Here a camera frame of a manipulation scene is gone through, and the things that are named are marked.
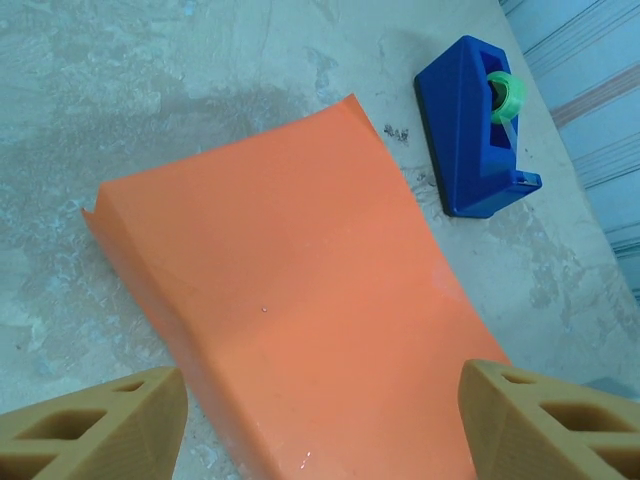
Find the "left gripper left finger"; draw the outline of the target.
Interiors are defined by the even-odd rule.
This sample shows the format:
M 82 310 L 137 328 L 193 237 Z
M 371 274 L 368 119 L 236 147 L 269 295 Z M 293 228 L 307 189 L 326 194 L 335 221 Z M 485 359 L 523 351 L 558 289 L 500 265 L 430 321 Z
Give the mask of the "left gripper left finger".
M 186 386 L 157 367 L 0 415 L 0 480 L 172 480 Z

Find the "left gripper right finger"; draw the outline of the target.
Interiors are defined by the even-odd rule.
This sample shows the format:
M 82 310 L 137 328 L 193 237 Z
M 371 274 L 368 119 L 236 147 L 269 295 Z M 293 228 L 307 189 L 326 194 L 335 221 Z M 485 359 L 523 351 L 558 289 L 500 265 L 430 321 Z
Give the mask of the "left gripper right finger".
M 638 402 L 473 359 L 458 406 L 478 480 L 640 480 Z

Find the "green tape roll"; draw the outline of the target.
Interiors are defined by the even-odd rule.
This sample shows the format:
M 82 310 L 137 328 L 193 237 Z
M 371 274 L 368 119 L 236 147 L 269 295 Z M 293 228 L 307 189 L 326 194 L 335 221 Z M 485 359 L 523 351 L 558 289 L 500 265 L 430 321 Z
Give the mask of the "green tape roll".
M 524 82 L 505 71 L 489 73 L 487 82 L 492 94 L 491 122 L 502 124 L 512 121 L 520 114 L 526 100 Z

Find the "blue tape dispenser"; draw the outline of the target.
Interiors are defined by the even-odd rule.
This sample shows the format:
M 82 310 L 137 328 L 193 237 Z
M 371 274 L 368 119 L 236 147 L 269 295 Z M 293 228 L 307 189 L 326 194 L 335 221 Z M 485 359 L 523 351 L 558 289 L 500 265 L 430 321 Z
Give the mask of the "blue tape dispenser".
M 517 168 L 522 110 L 491 122 L 494 71 L 511 73 L 505 52 L 465 35 L 414 78 L 441 203 L 452 217 L 487 219 L 543 185 L 539 174 Z

